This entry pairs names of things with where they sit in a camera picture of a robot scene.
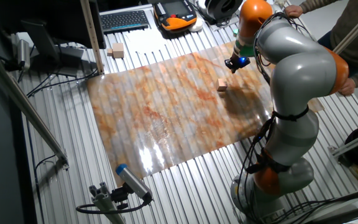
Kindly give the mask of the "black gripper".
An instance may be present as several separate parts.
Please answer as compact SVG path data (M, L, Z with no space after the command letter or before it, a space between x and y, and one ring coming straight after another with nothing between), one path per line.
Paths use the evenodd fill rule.
M238 69L250 64L250 59L248 57L237 57L234 55L230 59L225 59L224 63L226 67L231 70L231 73L236 73Z

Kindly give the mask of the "person right hand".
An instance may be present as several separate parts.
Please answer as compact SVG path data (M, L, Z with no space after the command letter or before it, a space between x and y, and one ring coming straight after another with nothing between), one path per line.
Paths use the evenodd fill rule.
M303 14L303 9L300 6L290 5L284 9L284 13L291 18L298 18Z

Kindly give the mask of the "person left hand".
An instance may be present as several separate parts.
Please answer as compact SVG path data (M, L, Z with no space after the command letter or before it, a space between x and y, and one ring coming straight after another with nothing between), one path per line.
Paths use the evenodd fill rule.
M356 83L354 82L353 79L348 78L338 92L343 96L349 96L354 93L355 89L356 89Z

